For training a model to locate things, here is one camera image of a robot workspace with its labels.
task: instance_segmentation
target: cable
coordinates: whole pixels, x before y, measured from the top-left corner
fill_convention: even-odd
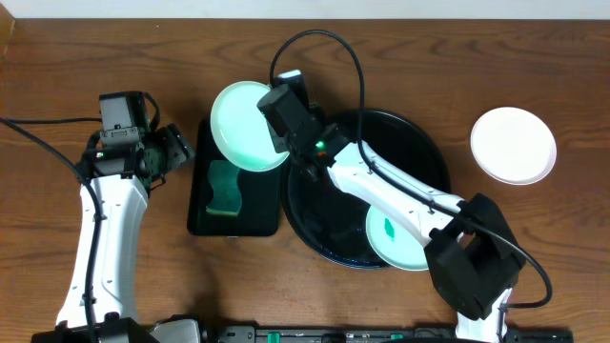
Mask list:
[[[70,118],[70,119],[55,119],[55,120],[24,120],[5,118],[4,120],[12,124],[68,124],[77,122],[102,122],[102,118]]]
[[[53,154],[60,161],[62,161],[73,173],[78,177],[80,183],[87,189],[87,192],[91,196],[91,200],[93,201],[93,206],[95,208],[94,220],[95,224],[93,226],[93,236],[91,239],[91,249],[89,251],[89,261],[87,262],[87,272],[85,275],[85,292],[83,293],[83,300],[85,302],[85,317],[87,319],[87,329],[89,331],[89,338],[91,343],[97,343],[97,336],[95,333],[95,326],[93,324],[93,308],[92,308],[92,281],[93,281],[93,265],[95,262],[95,257],[97,255],[97,243],[99,241],[99,233],[101,226],[101,214],[102,210],[100,208],[99,202],[97,200],[97,195],[93,191],[91,184],[85,179],[85,177],[80,173],[80,171],[73,165],[73,163],[64,156],[61,152],[56,150],[54,147],[47,144],[42,139],[36,137],[35,135],[19,128],[14,125],[9,119],[4,119],[0,117],[0,123],[8,126],[9,128],[23,134],[32,142],[38,144],[46,151]]]
[[[352,47],[350,47],[350,45],[343,38],[341,38],[336,33],[333,33],[333,32],[327,31],[327,30],[305,30],[301,33],[297,33],[291,39],[286,41],[286,43],[284,43],[281,46],[281,48],[279,48],[279,50],[275,53],[274,59],[271,62],[271,67],[269,70],[269,81],[270,81],[271,85],[274,83],[275,64],[277,63],[277,59],[279,58],[281,53],[284,50],[286,50],[286,48],[288,48],[291,44],[293,44],[293,42],[295,40],[297,40],[301,37],[307,36],[307,35],[311,35],[311,34],[322,34],[322,35],[326,35],[326,36],[334,38],[337,42],[339,42],[339,43],[341,43],[341,45],[343,45],[343,47],[347,50],[347,52],[350,53],[350,55],[352,56],[352,59],[354,60],[354,64],[356,66],[356,71],[358,73],[358,80],[360,83],[360,87],[359,87],[359,96],[360,97],[359,97],[359,104],[358,104],[358,121],[357,121],[357,130],[356,130],[356,140],[357,140],[357,144],[358,144],[358,150],[360,151],[360,156],[362,157],[362,160],[364,161],[364,163],[369,167],[369,169],[372,172],[376,173],[381,179],[383,179],[384,181],[386,181],[393,187],[395,187],[398,190],[406,193],[407,195],[415,198],[415,200],[426,205],[431,210],[436,210],[438,212],[449,215],[449,216],[457,219],[458,221],[460,221],[462,224],[474,229],[475,231],[477,231],[479,233],[488,234],[488,235],[493,236],[494,238],[502,241],[504,244],[508,245],[511,249],[513,249],[513,251],[522,255],[534,267],[536,272],[538,272],[540,277],[542,278],[542,281],[544,282],[544,286],[546,288],[546,295],[544,296],[544,298],[542,298],[540,301],[531,302],[531,303],[502,304],[501,305],[502,308],[504,308],[504,309],[509,309],[509,308],[511,308],[511,309],[534,309],[534,308],[544,306],[549,301],[551,301],[551,297],[553,296],[553,285],[551,284],[551,279],[549,278],[549,276],[546,273],[546,271],[544,270],[544,268],[540,265],[540,263],[538,263],[538,261],[536,261],[536,259],[534,259],[534,257],[532,257],[523,248],[519,247],[518,245],[513,244],[512,242],[508,241],[506,238],[498,235],[497,233],[490,231],[489,229],[487,229],[484,226],[480,225],[479,223],[471,220],[470,218],[467,218],[460,213],[455,213],[448,209],[445,209],[445,208],[441,207],[440,205],[438,205],[437,203],[435,203],[434,201],[428,200],[428,199],[424,198],[423,196],[420,196],[419,194],[412,192],[411,190],[403,187],[402,185],[400,185],[399,183],[394,181],[391,177],[389,177],[388,175],[383,173],[383,171],[381,171],[376,166],[375,163],[373,163],[373,162],[371,162],[371,160],[369,160],[369,158],[366,155],[366,153],[364,152],[364,148],[362,146],[362,126],[363,126],[362,123],[364,121],[364,75],[362,72],[362,67],[360,66],[360,62],[358,61],[358,58],[356,56],[356,53],[354,52]]]

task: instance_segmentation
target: white plate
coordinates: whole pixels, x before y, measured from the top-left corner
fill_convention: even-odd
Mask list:
[[[540,181],[557,159],[551,130],[534,114],[517,108],[483,114],[473,127],[470,146],[485,172],[511,185]]]
[[[240,81],[224,89],[213,102],[213,141],[227,160],[242,170],[269,171],[288,157],[287,152],[275,152],[267,120],[256,106],[269,90],[258,82]]]
[[[428,270],[421,244],[373,206],[366,214],[366,235],[373,250],[388,264],[405,271]]]

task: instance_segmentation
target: round black tray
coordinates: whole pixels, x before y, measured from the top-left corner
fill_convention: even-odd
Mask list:
[[[357,111],[344,112],[330,121],[348,129],[356,141]],[[419,181],[450,192],[445,161],[422,129],[382,110],[365,110],[363,124],[363,139],[381,157]],[[365,230],[369,204],[341,192],[330,180],[309,181],[294,166],[287,166],[282,175],[281,198],[296,234],[317,253],[354,268],[388,266],[369,245]]]

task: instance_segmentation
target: green sticker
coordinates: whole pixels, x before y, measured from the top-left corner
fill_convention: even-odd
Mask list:
[[[390,219],[388,218],[385,218],[385,233],[394,242],[394,227],[392,226],[392,223],[390,223]]]

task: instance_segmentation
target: green sponge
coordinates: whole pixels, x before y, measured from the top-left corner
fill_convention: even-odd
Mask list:
[[[212,161],[208,169],[208,181],[213,199],[206,212],[215,215],[237,216],[241,210],[241,192],[237,187],[239,167],[229,161]]]

